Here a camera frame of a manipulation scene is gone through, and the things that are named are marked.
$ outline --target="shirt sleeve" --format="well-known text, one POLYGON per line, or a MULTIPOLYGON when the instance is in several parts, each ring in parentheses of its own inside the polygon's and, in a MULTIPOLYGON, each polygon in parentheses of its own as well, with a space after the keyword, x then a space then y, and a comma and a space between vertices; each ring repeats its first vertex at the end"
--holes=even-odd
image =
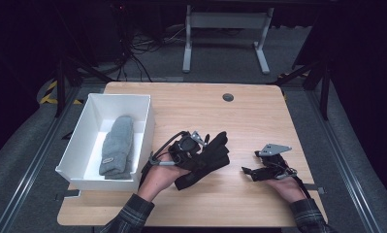
POLYGON ((302 232, 308 233, 335 233, 337 232, 324 220, 316 202, 305 199, 290 204, 297 227, 302 232))
POLYGON ((154 204, 133 194, 118 215, 100 233, 139 233, 145 226, 154 204))

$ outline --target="metal stand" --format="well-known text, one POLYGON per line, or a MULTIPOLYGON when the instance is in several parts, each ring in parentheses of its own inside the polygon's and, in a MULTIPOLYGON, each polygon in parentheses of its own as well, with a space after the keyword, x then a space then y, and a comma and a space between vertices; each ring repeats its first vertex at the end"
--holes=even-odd
POLYGON ((263 74, 270 73, 265 54, 262 48, 272 20, 274 8, 269 8, 266 13, 192 13, 190 5, 186 13, 186 46, 184 49, 183 73, 190 72, 192 55, 191 29, 196 28, 247 28, 260 29, 262 34, 258 42, 254 42, 257 58, 263 74))

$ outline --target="metal bracket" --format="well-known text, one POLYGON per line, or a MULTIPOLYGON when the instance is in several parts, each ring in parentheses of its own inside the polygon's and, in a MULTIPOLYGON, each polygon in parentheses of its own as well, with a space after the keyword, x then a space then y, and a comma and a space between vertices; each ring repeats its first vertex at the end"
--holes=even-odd
POLYGON ((276 145, 276 144, 267 144, 263 147, 262 150, 256 151, 256 155, 258 157, 260 157, 260 156, 272 156, 272 155, 276 155, 278 153, 289 151, 291 149, 292 148, 287 147, 287 146, 281 146, 281 145, 276 145))

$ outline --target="table surface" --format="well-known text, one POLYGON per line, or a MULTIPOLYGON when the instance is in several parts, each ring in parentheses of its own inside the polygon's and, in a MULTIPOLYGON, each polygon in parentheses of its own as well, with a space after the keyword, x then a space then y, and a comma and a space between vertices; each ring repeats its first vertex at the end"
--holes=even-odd
MULTIPOLYGON (((263 167, 254 155, 265 144, 289 146, 281 155, 314 183, 279 87, 225 83, 108 83, 105 93, 149 94, 155 117, 153 150, 179 131, 197 130, 210 139, 226 131, 230 164, 178 191, 174 185, 153 203, 148 226, 286 227, 295 222, 288 204, 263 182, 255 183, 242 166, 263 167), (230 93, 234 100, 222 96, 230 93)), ((317 191, 309 192, 326 218, 317 191)), ((58 215, 62 225, 104 225, 114 218, 131 192, 82 191, 65 198, 58 215)))

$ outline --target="white box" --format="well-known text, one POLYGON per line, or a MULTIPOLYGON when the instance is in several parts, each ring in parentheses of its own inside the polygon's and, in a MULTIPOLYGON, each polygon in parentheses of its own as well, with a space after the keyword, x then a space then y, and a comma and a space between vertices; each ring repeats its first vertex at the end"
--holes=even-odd
POLYGON ((88 100, 56 172, 80 190, 136 191, 141 170, 152 151, 154 115, 149 95, 95 94, 88 100), (102 146, 114 121, 133 119, 134 164, 131 180, 105 180, 99 175, 102 146))

